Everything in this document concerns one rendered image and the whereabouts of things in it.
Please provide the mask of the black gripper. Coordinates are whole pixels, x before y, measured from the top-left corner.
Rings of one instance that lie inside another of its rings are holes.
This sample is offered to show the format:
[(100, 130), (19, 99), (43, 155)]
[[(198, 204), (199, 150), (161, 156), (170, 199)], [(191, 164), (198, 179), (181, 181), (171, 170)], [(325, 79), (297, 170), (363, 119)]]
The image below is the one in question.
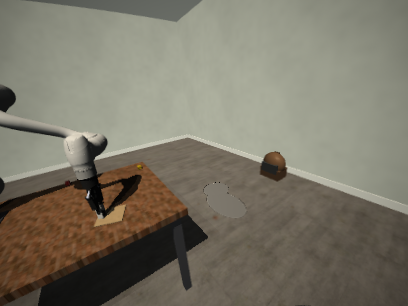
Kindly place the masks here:
[(91, 209), (95, 210), (98, 219), (104, 218), (103, 213), (102, 213), (102, 210), (105, 210), (105, 207), (103, 205), (104, 199), (103, 199), (103, 195), (101, 192), (100, 184), (98, 184), (99, 181), (98, 181), (97, 175), (95, 175), (92, 178), (86, 179), (86, 180), (80, 180), (80, 183), (82, 185), (82, 188), (86, 189), (87, 196), (85, 197), (85, 199), (88, 201)]

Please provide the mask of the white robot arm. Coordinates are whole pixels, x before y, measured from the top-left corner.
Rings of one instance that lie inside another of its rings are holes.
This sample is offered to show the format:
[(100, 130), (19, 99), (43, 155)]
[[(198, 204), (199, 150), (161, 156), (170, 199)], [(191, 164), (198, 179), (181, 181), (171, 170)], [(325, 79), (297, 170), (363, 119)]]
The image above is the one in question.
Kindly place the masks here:
[[(69, 164), (73, 167), (78, 180), (94, 177), (97, 170), (95, 157), (107, 147), (105, 136), (90, 132), (77, 132), (68, 128), (17, 117), (6, 113), (16, 101), (14, 92), (0, 84), (0, 126), (64, 139), (64, 150)], [(2, 110), (2, 111), (1, 111)], [(90, 144), (89, 144), (89, 141)]]

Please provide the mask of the tan square mat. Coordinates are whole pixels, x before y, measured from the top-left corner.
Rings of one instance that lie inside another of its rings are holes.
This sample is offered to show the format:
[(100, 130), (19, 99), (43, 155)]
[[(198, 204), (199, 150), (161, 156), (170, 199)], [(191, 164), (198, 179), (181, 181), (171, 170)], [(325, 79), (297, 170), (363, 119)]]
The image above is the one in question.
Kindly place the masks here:
[(102, 219), (97, 218), (94, 227), (98, 227), (98, 226), (107, 225), (107, 224), (122, 221), (123, 216), (124, 216), (125, 207), (126, 207), (126, 205), (106, 208), (105, 209), (106, 210), (105, 217), (102, 218)]

